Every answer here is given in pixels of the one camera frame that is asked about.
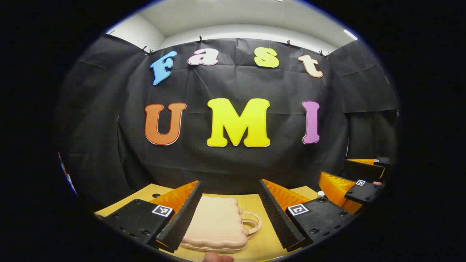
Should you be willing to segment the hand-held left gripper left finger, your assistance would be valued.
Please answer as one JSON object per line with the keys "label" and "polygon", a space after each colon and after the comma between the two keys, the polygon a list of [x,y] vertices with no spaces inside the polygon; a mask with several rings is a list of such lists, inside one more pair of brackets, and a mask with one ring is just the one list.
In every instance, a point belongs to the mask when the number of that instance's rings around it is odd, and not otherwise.
{"label": "hand-held left gripper left finger", "polygon": [[95,212],[105,226],[125,239],[156,252],[175,252],[202,196],[194,181],[175,190],[148,183]]}

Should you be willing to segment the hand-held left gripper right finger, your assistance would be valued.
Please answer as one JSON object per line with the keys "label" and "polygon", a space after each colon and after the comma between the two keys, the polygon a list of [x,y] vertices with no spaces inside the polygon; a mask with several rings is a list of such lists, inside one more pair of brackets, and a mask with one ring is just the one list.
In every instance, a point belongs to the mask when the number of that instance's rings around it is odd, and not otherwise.
{"label": "hand-held left gripper right finger", "polygon": [[314,247],[348,227],[356,215],[320,197],[282,209],[265,180],[258,182],[258,195],[278,239],[287,251]]}

